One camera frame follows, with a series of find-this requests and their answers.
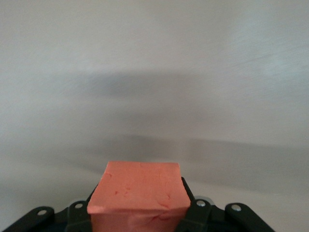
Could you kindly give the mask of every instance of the orange foam block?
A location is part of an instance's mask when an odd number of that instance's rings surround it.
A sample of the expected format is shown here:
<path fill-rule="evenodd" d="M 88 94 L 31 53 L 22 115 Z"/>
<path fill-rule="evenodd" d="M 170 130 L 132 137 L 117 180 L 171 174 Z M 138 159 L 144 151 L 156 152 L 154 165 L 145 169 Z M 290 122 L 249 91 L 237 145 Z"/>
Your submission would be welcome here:
<path fill-rule="evenodd" d="M 111 161 L 87 211 L 93 232 L 173 232 L 189 206 L 177 163 Z"/>

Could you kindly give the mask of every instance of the pink sponge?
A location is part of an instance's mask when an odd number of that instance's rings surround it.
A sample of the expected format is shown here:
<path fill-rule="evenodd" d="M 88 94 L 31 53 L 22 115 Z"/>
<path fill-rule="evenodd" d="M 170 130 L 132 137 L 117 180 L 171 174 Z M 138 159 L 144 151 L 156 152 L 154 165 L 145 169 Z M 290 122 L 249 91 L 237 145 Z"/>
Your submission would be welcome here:
<path fill-rule="evenodd" d="M 179 164 L 111 161 L 87 211 L 93 232 L 173 232 L 189 206 Z"/>

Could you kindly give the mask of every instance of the silver bolt head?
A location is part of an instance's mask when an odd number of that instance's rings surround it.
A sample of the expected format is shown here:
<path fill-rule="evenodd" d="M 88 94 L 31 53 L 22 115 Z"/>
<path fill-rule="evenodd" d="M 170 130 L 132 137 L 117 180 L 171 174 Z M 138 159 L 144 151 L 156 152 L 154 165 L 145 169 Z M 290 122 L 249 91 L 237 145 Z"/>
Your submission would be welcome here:
<path fill-rule="evenodd" d="M 241 207 L 238 204 L 233 204 L 231 208 L 237 212 L 241 211 Z"/>
<path fill-rule="evenodd" d="M 198 200 L 197 205 L 200 206 L 200 207 L 204 207 L 206 205 L 206 203 L 202 200 Z"/>

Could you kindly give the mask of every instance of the black mount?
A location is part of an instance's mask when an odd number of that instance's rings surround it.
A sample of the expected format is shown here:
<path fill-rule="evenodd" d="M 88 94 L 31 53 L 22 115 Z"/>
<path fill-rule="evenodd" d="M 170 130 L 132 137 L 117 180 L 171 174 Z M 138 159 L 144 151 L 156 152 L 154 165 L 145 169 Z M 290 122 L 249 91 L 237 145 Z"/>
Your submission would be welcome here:
<path fill-rule="evenodd" d="M 274 232 L 245 204 L 231 203 L 222 210 L 206 200 L 195 199 L 185 179 L 182 180 L 191 205 L 175 232 Z M 91 195 L 56 214 L 51 207 L 35 208 L 3 232 L 92 232 L 87 213 Z"/>

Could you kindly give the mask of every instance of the white wall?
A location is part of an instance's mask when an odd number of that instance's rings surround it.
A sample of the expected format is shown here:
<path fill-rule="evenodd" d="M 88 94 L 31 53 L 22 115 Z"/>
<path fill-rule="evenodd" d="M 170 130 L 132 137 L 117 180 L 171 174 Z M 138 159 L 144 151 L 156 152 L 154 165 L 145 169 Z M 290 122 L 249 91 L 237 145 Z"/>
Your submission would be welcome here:
<path fill-rule="evenodd" d="M 0 230 L 86 197 L 121 159 L 179 162 L 217 205 L 306 231 L 308 12 L 305 0 L 1 1 Z"/>

